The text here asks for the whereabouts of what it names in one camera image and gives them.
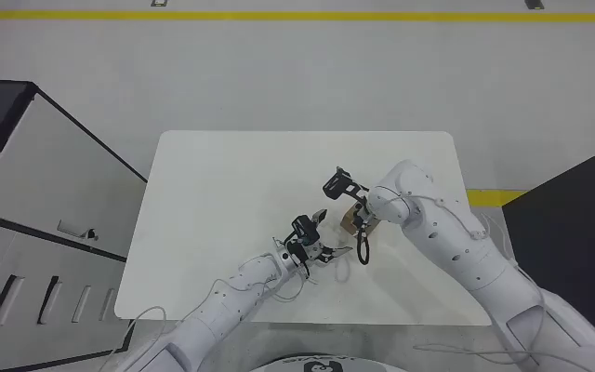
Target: black panel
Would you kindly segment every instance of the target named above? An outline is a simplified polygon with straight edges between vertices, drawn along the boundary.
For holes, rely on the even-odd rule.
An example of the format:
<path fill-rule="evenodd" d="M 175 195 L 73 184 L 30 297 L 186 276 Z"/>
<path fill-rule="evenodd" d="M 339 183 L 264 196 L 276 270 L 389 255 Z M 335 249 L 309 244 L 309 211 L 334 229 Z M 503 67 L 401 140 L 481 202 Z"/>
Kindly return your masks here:
<path fill-rule="evenodd" d="M 0 80 L 0 152 L 33 100 L 35 90 L 33 83 Z"/>
<path fill-rule="evenodd" d="M 595 324 L 595 157 L 502 207 L 520 266 Z"/>
<path fill-rule="evenodd" d="M 542 10 L 544 8 L 541 0 L 524 0 L 524 3 L 531 10 Z"/>

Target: gray floor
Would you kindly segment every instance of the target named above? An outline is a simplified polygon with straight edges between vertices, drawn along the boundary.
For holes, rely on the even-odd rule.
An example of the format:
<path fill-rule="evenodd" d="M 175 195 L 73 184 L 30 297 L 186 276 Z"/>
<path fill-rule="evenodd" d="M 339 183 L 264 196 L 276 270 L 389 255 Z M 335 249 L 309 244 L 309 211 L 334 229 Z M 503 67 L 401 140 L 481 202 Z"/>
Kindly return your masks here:
<path fill-rule="evenodd" d="M 473 208 L 485 213 L 506 229 L 499 208 Z M 503 236 L 491 227 L 496 245 L 502 249 Z M 152 339 L 158 321 L 141 321 L 131 350 Z M 377 360 L 409 371 L 518 371 L 514 365 L 495 365 L 481 358 L 436 352 L 415 351 L 420 343 L 437 342 L 476 350 L 500 350 L 490 327 L 436 325 L 291 325 L 242 323 L 204 361 L 200 371 L 249 371 L 274 358 L 295 352 L 347 354 Z M 111 371 L 126 358 L 116 355 L 105 371 Z M 104 358 L 46 369 L 46 371 L 96 371 Z"/>

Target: black cable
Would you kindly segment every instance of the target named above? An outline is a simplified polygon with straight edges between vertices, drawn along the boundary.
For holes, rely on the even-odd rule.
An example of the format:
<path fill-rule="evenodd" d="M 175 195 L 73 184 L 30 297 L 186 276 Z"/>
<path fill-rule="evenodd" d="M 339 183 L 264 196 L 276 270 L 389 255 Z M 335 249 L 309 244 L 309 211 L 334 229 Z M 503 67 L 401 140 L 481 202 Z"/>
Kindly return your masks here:
<path fill-rule="evenodd" d="M 364 229 L 357 231 L 357 258 L 362 265 L 367 265 L 370 262 L 370 242 L 368 242 L 367 235 L 364 234 Z M 365 259 L 362 257 L 362 242 L 365 244 Z"/>

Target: cable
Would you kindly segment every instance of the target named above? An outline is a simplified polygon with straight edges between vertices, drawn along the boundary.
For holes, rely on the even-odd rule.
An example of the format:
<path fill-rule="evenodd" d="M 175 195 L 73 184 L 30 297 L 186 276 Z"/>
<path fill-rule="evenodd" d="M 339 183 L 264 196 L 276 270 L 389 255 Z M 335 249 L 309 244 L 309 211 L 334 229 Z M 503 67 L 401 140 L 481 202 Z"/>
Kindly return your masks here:
<path fill-rule="evenodd" d="M 128 328 L 126 329 L 126 332 L 124 333 L 124 336 L 122 337 L 122 342 L 124 342 L 124 340 L 126 339 L 126 336 L 128 335 L 128 332 L 130 332 L 130 329 L 132 329 L 132 327 L 137 323 L 138 319 L 146 314 L 147 312 L 150 312 L 151 310 L 161 310 L 161 312 L 164 315 L 164 321 L 163 324 L 161 325 L 161 330 L 159 331 L 159 335 L 157 335 L 157 337 L 155 338 L 155 340 L 152 342 L 151 346 L 149 346 L 149 348 L 147 348 L 147 350 L 145 350 L 137 359 L 135 359 L 135 361 L 133 363 L 131 363 L 126 369 L 125 371 L 127 371 L 133 364 L 135 364 L 138 360 L 140 360 L 140 358 L 142 358 L 143 356 L 145 356 L 145 354 L 153 347 L 153 345 L 157 342 L 157 340 L 161 337 L 161 335 L 164 334 L 164 329 L 165 329 L 165 321 L 167 320 L 167 314 L 165 312 L 165 309 L 162 308 L 161 306 L 151 306 L 149 309 L 145 310 L 144 312 L 141 312 L 133 321 L 132 323 L 130 323 L 130 325 L 128 326 Z M 103 362 L 103 364 L 101 365 L 101 367 L 98 369 L 98 372 L 101 372 L 103 370 L 103 368 L 105 367 L 105 365 L 108 364 L 108 362 L 110 361 L 110 359 L 112 359 L 113 354 L 115 353 L 115 351 L 118 350 L 118 346 L 116 345 L 116 347 L 114 347 L 112 349 L 112 351 L 110 352 L 110 354 L 108 355 L 107 359 L 105 360 L 105 362 Z"/>
<path fill-rule="evenodd" d="M 301 293 L 302 289 L 304 289 L 304 284 L 306 282 L 301 275 L 299 277 L 301 278 L 301 286 L 299 287 L 299 291 L 294 296 L 287 298 L 287 297 L 283 297 L 283 296 L 280 296 L 280 295 L 277 295 L 276 293 L 274 293 L 274 294 L 272 294 L 272 298 L 275 299 L 276 301 L 282 302 L 282 303 L 291 302 L 294 299 L 296 299 L 299 296 L 299 294 Z M 268 285 L 265 285 L 265 286 L 269 290 L 271 290 L 271 288 Z"/>
<path fill-rule="evenodd" d="M 507 240 L 506 240 L 506 233 L 504 232 L 504 229 L 502 228 L 502 226 L 500 226 L 495 219 L 493 219 L 492 217 L 485 215 L 484 213 L 482 213 L 482 216 L 484 219 L 486 219 L 487 222 L 487 228 L 490 229 L 490 221 L 492 223 L 495 224 L 495 226 L 500 230 L 500 233 L 502 234 L 502 249 L 504 250 L 504 255 L 506 256 L 506 258 L 511 261 L 514 260 L 514 258 L 512 257 L 512 252 L 509 252 L 507 250 Z M 543 329 L 543 324 L 546 321 L 546 317 L 548 316 L 548 310 L 546 308 L 546 299 L 543 296 L 543 291 L 541 290 L 541 288 L 537 285 L 537 283 L 535 282 L 535 280 L 533 280 L 533 278 L 527 273 L 525 272 L 525 270 L 523 270 L 519 264 L 514 261 L 514 268 L 521 273 L 522 276 L 524 276 L 530 283 L 531 285 L 533 285 L 533 287 L 535 288 L 535 290 L 537 291 L 537 293 L 539 294 L 539 306 L 541 306 L 541 320 L 539 321 L 539 327 L 537 328 L 537 332 L 535 333 L 533 339 L 531 340 L 531 343 L 529 344 L 529 350 L 532 350 L 535 347 L 535 344 L 537 342 L 537 339 L 539 338 L 539 335 L 541 334 L 541 330 Z M 527 360 L 530 357 L 529 354 L 526 355 L 526 357 L 524 357 L 523 359 L 521 359 L 520 361 L 518 361 L 517 363 L 520 362 L 524 362 L 525 360 Z"/>
<path fill-rule="evenodd" d="M 365 234 L 365 225 L 357 231 L 357 258 L 362 265 L 367 265 L 370 262 L 370 242 Z M 365 244 L 365 259 L 362 256 L 362 243 Z"/>
<path fill-rule="evenodd" d="M 447 348 L 452 348 L 455 350 L 444 350 L 444 349 L 438 349 L 438 348 L 431 348 L 431 346 L 444 346 Z M 543 356 L 547 356 L 549 358 L 554 358 L 554 359 L 558 359 L 561 360 L 563 362 L 568 363 L 569 365 L 574 365 L 586 372 L 595 372 L 590 368 L 585 367 L 584 365 L 581 365 L 575 361 L 572 361 L 570 359 L 564 358 L 562 356 L 556 355 L 556 354 L 552 354 L 550 352 L 535 352 L 535 351 L 488 351 L 488 352 L 475 352 L 473 350 L 469 350 L 469 349 L 465 349 L 465 348 L 458 348 L 456 346 L 450 346 L 450 345 L 442 345 L 439 343 L 428 343 L 425 345 L 414 345 L 413 347 L 415 350 L 420 350 L 423 352 L 449 352 L 449 353 L 453 353 L 453 354 L 468 354 L 468 355 L 477 355 L 483 359 L 486 359 L 492 363 L 496 363 L 499 365 L 510 365 L 510 364 L 514 364 L 514 363 L 510 363 L 510 362 L 500 362 L 500 361 L 493 361 L 491 359 L 487 359 L 484 357 L 484 355 L 489 355 L 489 354 L 527 354 L 528 356 L 531 355 L 543 355 Z"/>
<path fill-rule="evenodd" d="M 502 233 L 502 250 L 504 250 L 504 255 L 506 256 L 507 259 L 512 259 L 514 257 L 514 253 L 511 250 L 508 250 L 508 241 L 506 239 L 506 233 L 504 232 L 504 229 L 502 228 L 502 226 L 500 226 L 496 220 L 494 218 L 492 218 L 491 216 L 488 216 L 484 213 L 482 213 L 482 216 L 484 219 L 488 218 L 489 220 L 492 221 L 492 223 L 495 224 L 495 226 L 500 230 L 500 232 Z"/>
<path fill-rule="evenodd" d="M 388 190 L 388 191 L 390 191 L 391 193 L 394 193 L 395 195 L 397 195 L 397 197 L 387 200 L 387 201 L 386 201 L 386 202 L 385 202 L 385 203 L 382 205 L 382 207 L 384 207 L 384 206 L 388 205 L 388 204 L 389 204 L 389 203 L 391 203 L 391 202 L 394 202 L 395 200 L 399 200 L 399 199 L 403 200 L 405 197 L 408 197 L 408 198 L 409 198 L 409 197 L 417 197 L 417 198 L 420 198 L 420 199 L 428 199 L 428 200 L 431 200 L 432 202 L 436 203 L 436 199 L 435 199 L 435 198 L 432 198 L 432 197 L 430 197 L 430 196 L 426 196 L 426 195 L 413 195 L 413 194 L 410 194 L 410 193 L 409 193 L 409 194 L 407 194 L 407 195 L 405 195 L 405 196 L 402 196 L 402 195 L 400 195 L 399 193 L 395 192 L 394 190 L 392 190 L 392 189 L 389 189 L 388 187 L 383 187 L 383 186 L 379 186 L 379 187 L 382 187 L 382 189 L 384 189 L 384 190 Z M 460 223 L 460 224 L 461 224 L 461 226 L 463 227 L 463 229 L 465 229 L 465 231 L 466 231 L 466 232 L 467 232 L 467 233 L 468 233 L 470 236 L 473 236 L 473 232 L 471 232 L 469 229 L 467 229 L 467 226 L 465 226 L 465 223 L 463 223 L 463 220 L 462 220 L 462 219 L 461 219 L 459 216 L 457 216 L 457 215 L 456 215 L 456 213 L 455 213 L 455 212 L 453 212 L 453 211 L 452 211 L 452 210 L 451 210 L 451 209 L 450 209 L 448 206 L 445 206 L 445 205 L 441 205 L 441 206 L 440 206 L 440 205 L 437 205 L 437 206 L 439 206 L 440 208 L 442 208 L 442 209 L 446 210 L 448 213 L 450 213 L 451 215 L 453 215 L 453 217 L 454 217 L 454 218 L 455 218 L 455 219 L 458 221 L 458 223 Z"/>
<path fill-rule="evenodd" d="M 492 236 L 492 228 L 490 226 L 490 221 L 487 220 L 487 218 L 485 217 L 485 214 L 480 213 L 480 216 L 482 216 L 483 222 L 485 222 L 485 229 L 487 230 L 487 236 Z"/>
<path fill-rule="evenodd" d="M 249 286 L 248 286 L 247 288 L 244 288 L 244 289 L 242 289 L 242 288 L 236 288 L 235 286 L 232 286 L 231 284 L 229 284 L 227 281 L 225 281 L 225 280 L 223 280 L 223 279 L 215 279 L 215 281 L 213 282 L 213 285 L 211 285 L 211 288 L 210 288 L 210 289 L 209 289 L 209 291 L 208 291 L 208 294 L 207 294 L 207 295 L 205 296 L 205 298 L 204 298 L 204 299 L 201 301 L 201 303 L 199 303 L 199 304 L 198 304 L 198 305 L 197 305 L 197 306 L 196 306 L 194 309 L 192 309 L 192 310 L 191 310 L 191 311 L 189 311 L 189 312 L 188 312 L 186 315 L 184 315 L 184 317 L 183 317 L 182 319 L 178 320 L 178 321 L 176 322 L 176 324 L 174 325 L 174 327 L 173 327 L 171 330 L 167 331 L 167 332 L 164 332 L 164 330 L 165 330 L 165 324 L 166 324 L 166 321 L 167 321 L 167 314 L 166 314 L 166 312 L 165 312 L 165 309 L 164 309 L 163 307 L 161 307 L 161 306 L 151 306 L 149 309 L 147 309 L 147 310 L 145 310 L 145 311 L 141 312 L 141 313 L 140 313 L 140 314 L 139 314 L 139 315 L 138 315 L 138 316 L 137 316 L 137 317 L 136 317 L 136 318 L 135 318 L 135 319 L 132 321 L 132 323 L 131 323 L 131 324 L 128 326 L 128 328 L 126 329 L 126 332 L 125 332 L 125 334 L 124 334 L 124 336 L 123 336 L 123 340 L 122 340 L 121 342 L 123 342 L 123 341 L 124 341 L 124 339 L 126 338 L 126 335 L 128 334 L 128 332 L 130 332 L 130 329 L 132 329 L 132 327 L 133 327 L 133 326 L 134 326 L 134 325 L 137 323 L 137 321 L 140 319 L 140 317 L 141 317 L 142 315 L 144 315 L 145 313 L 147 313 L 147 312 L 150 312 L 151 310 L 156 310 L 156 309 L 158 309 L 158 310 L 161 310 L 161 311 L 162 311 L 162 313 L 163 313 L 163 315 L 164 315 L 164 318 L 163 318 L 163 324 L 162 324 L 162 326 L 161 326 L 161 330 L 159 331 L 159 334 L 157 335 L 157 337 L 155 338 L 155 340 L 154 340 L 154 341 L 151 343 L 151 345 L 150 345 L 150 346 L 147 348 L 147 350 L 145 350 L 145 351 L 144 351 L 144 352 L 143 352 L 141 355 L 139 355 L 139 356 L 138 356 L 138 357 L 137 357 L 137 358 L 136 358 L 136 359 L 135 359 L 135 360 L 134 360 L 132 363 L 130 363 L 130 364 L 129 364 L 129 366 L 128 366 L 128 367 L 125 369 L 125 372 L 126 372 L 128 369 L 130 369 L 130 367 L 131 367 L 133 364 L 135 364 L 136 362 L 138 362 L 138 361 L 140 360 L 140 358 L 142 358 L 143 356 L 145 356 L 145 354 L 146 354 L 147 352 L 149 352 L 149 350 L 150 350 L 150 349 L 151 349 L 151 348 L 152 348 L 152 347 L 155 345 L 155 343 L 157 343 L 157 340 L 159 340 L 159 338 L 160 338 L 160 337 L 162 337 L 163 335 L 167 335 L 167 334 L 169 334 L 169 333 L 173 332 L 173 331 L 174 331 L 176 328 L 178 328 L 178 326 L 179 326 L 180 324 L 182 324 L 182 323 L 183 323 L 183 322 L 184 322 L 184 321 L 185 321 L 185 320 L 186 320 L 186 319 L 187 319 L 187 318 L 188 318 L 188 317 L 189 317 L 189 316 L 190 316 L 190 315 L 191 315 L 191 314 L 192 314 L 194 311 L 196 311 L 198 308 L 200 308 L 201 306 L 203 306 L 203 304 L 206 302 L 206 300 L 207 300 L 207 299 L 208 299 L 208 298 L 211 296 L 211 293 L 213 292 L 213 289 L 215 288 L 215 284 L 216 284 L 217 282 L 222 282 L 222 283 L 224 283 L 225 285 L 227 285 L 229 288 L 231 288 L 231 289 L 234 289 L 234 290 L 236 290 L 236 291 L 239 291 L 239 292 L 245 292 L 245 291 L 249 291 L 249 290 L 251 290 L 251 289 L 252 289 L 252 286 L 256 286 L 256 285 L 263 285 L 263 287 L 262 287 L 262 292 L 261 292 L 261 294 L 260 294 L 260 296 L 262 296 L 262 295 L 264 294 L 264 290 L 265 290 L 265 288 L 268 288 L 269 290 L 272 290 L 272 289 L 274 289 L 274 288 L 275 288 L 275 286 L 274 286 L 273 288 L 270 288 L 270 287 L 267 285 L 267 283 L 269 283 L 269 282 L 271 282 L 271 281 L 274 281 L 274 280 L 275 280 L 275 279 L 270 279 L 270 280 L 268 280 L 267 282 L 264 282 L 264 283 L 263 283 L 263 282 L 256 282 L 256 283 L 251 283 L 251 284 L 249 284 Z M 299 292 L 298 292 L 298 293 L 295 295 L 295 297 L 297 297 L 297 296 L 299 295 L 299 293 L 300 293 L 300 292 L 301 292 L 301 289 L 300 289 L 300 290 L 299 290 Z M 101 365 L 101 367 L 99 368 L 98 372 L 101 372 L 101 371 L 103 370 L 103 368 L 104 368 L 104 367 L 107 365 L 107 363 L 108 363 L 108 362 L 109 362 L 109 361 L 112 359 L 112 357 L 113 357 L 113 355 L 115 354 L 116 350 L 118 350 L 118 346 L 117 346 L 117 345 L 116 345 L 116 346 L 115 346 L 115 347 L 112 349 L 112 351 L 111 351 L 111 352 L 110 352 L 110 354 L 108 355 L 108 357 L 107 357 L 107 359 L 105 360 L 105 362 L 103 362 L 103 365 Z"/>

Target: white panel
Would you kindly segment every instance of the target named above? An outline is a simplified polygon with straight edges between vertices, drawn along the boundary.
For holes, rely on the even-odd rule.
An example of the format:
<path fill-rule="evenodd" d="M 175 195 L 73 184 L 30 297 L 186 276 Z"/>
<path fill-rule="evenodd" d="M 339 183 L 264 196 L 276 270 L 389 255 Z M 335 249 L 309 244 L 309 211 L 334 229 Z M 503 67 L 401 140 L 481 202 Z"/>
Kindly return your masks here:
<path fill-rule="evenodd" d="M 123 262 L 17 233 L 0 265 L 0 286 L 11 274 L 23 278 L 0 327 L 0 369 L 105 352 L 116 346 L 128 321 L 117 319 L 111 309 L 101 322 L 99 313 L 107 291 L 119 286 L 123 269 Z M 61 288 L 46 324 L 38 325 L 53 275 L 59 277 Z M 79 322 L 73 323 L 86 286 L 91 288 L 85 308 Z"/>
<path fill-rule="evenodd" d="M 3 219 L 126 256 L 145 183 L 42 97 L 0 154 L 0 175 Z"/>
<path fill-rule="evenodd" d="M 332 201 L 324 196 L 323 185 L 336 166 L 343 166 L 358 182 L 373 185 L 405 158 L 423 165 L 441 188 L 467 204 L 455 146 L 447 133 L 165 133 L 140 210 L 116 313 L 134 318 L 159 304 L 169 319 L 180 319 L 207 294 L 215 279 L 234 275 L 244 260 L 271 251 L 273 236 L 285 239 L 300 214 L 328 208 L 321 236 L 328 245 L 337 245 L 334 229 L 354 202 L 349 197 Z M 471 295 L 423 257 L 398 226 L 380 224 L 370 243 L 369 265 L 359 264 L 355 252 L 339 267 L 312 265 L 312 279 L 318 286 L 306 283 L 291 303 L 266 301 L 255 320 L 490 324 Z M 291 297 L 298 290 L 296 277 L 281 295 Z"/>

